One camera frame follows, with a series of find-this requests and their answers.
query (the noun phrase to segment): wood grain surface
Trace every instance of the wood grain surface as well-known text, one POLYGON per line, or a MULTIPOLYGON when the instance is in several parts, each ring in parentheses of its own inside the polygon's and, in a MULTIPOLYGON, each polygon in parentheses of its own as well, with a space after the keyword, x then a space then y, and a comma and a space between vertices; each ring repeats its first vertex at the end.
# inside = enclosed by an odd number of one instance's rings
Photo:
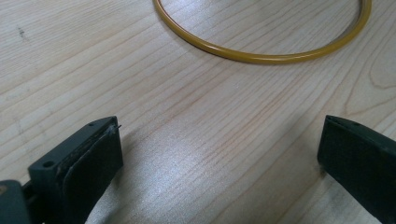
MULTIPOLYGON (((323 46, 349 0, 163 0, 183 27, 256 53, 323 46)), ((0 179, 116 115, 124 167, 89 223, 377 223, 316 155, 325 115, 396 139, 396 2, 318 60, 255 65, 189 45, 151 1, 0 1, 0 179)))

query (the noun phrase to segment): light wood tabletop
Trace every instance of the light wood tabletop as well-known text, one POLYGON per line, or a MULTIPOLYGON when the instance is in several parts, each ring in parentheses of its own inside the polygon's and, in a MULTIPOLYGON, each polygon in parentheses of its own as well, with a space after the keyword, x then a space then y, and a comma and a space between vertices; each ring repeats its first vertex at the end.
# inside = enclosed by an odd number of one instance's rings
MULTIPOLYGON (((358 0, 163 0, 188 31, 280 54, 339 36, 358 0)), ((117 116, 124 167, 89 223, 378 223, 317 162, 326 115, 396 139, 396 1, 306 63, 238 63, 175 35, 152 1, 0 2, 0 179, 117 116)))

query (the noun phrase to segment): curved yellow tube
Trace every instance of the curved yellow tube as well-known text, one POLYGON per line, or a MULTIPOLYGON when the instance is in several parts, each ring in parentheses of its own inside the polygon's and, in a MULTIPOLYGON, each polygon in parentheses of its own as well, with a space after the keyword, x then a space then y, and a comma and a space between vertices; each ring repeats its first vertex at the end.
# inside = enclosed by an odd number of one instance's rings
POLYGON ((265 54, 254 54, 237 51, 233 49, 226 49, 224 47, 209 43, 203 39, 192 35, 180 25, 178 25, 165 11, 161 0, 153 0, 154 6, 160 14, 163 21, 181 38, 194 45, 195 47, 207 51, 209 53, 218 55, 223 58, 235 60, 243 63, 299 63, 308 60, 313 60, 321 56, 330 54, 355 38, 370 18, 372 9, 372 0, 361 0, 361 12, 357 22, 351 27, 350 31, 344 35, 337 37, 330 44, 320 48, 309 50, 302 53, 284 54, 284 55, 265 55, 265 54))

